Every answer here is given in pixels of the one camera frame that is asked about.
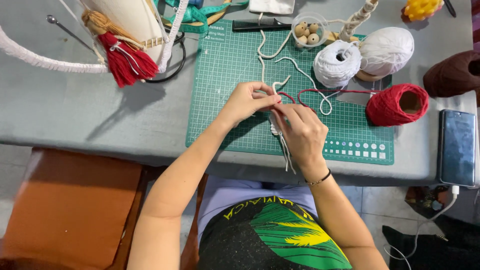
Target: green measuring tape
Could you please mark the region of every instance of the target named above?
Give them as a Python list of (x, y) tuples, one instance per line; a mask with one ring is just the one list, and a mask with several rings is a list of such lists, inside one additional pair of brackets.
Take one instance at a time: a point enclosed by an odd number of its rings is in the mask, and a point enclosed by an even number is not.
[[(158, 5), (159, 0), (154, 0), (155, 6)], [(180, 0), (165, 0), (165, 2), (172, 7), (177, 7), (180, 4)], [(244, 2), (240, 3), (235, 3), (237, 5), (245, 5), (248, 4), (249, 0), (246, 0)], [(196, 33), (196, 34), (202, 34), (208, 32), (208, 21), (207, 21), (207, 15), (219, 12), (225, 8), (227, 8), (229, 5), (234, 4), (234, 3), (224, 3), (219, 6), (208, 6), (208, 7), (202, 7), (201, 9), (197, 9), (196, 6), (192, 4), (188, 4), (187, 10), (185, 11), (185, 14), (183, 16), (182, 24), (180, 25), (180, 32), (185, 32), (185, 33)], [(173, 15), (172, 17), (164, 17), (164, 19), (169, 20), (172, 24), (173, 21), (175, 20), (175, 16)], [(202, 25), (189, 25), (188, 23), (194, 23), (194, 22), (200, 22)]]

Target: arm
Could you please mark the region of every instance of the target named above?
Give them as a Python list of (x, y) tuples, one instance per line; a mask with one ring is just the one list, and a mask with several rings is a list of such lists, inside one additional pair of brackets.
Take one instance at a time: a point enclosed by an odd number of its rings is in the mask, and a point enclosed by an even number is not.
[(223, 139), (240, 121), (280, 100), (271, 87), (261, 82), (240, 83), (233, 90), (217, 118), (150, 190), (135, 227), (128, 270), (179, 268), (182, 212)]
[[(274, 113), (292, 157), (307, 182), (328, 174), (322, 150), (328, 128), (311, 109), (295, 104), (276, 104)], [(388, 269), (375, 247), (367, 226), (335, 182), (333, 176), (309, 185), (318, 218), (330, 237), (342, 249), (354, 269)]]

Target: phone screen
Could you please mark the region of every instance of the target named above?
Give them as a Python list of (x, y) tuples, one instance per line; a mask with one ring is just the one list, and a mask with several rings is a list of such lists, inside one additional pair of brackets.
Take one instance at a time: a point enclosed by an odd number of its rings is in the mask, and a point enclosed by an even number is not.
[(445, 110), (443, 158), (440, 180), (444, 183), (473, 186), (475, 183), (476, 116)]

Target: person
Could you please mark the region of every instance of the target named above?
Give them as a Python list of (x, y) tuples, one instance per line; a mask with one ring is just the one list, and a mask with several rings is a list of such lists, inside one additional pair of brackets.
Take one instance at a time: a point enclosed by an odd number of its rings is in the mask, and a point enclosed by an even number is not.
[(328, 128), (311, 109), (280, 101), (262, 82), (237, 85), (215, 120), (153, 185), (135, 228), (128, 270), (179, 268), (182, 212), (224, 137), (258, 110), (275, 115), (310, 184), (271, 189), (209, 176), (197, 220), (197, 269), (388, 269), (322, 156)]

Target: white yarn ball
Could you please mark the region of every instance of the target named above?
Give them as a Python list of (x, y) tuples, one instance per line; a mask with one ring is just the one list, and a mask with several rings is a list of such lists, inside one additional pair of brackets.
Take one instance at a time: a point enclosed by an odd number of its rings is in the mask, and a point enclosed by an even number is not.
[(318, 52), (313, 61), (315, 78), (327, 88), (344, 87), (360, 69), (358, 42), (337, 40)]
[(412, 34), (403, 28), (387, 27), (368, 35), (360, 44), (362, 70), (387, 76), (402, 69), (413, 54)]

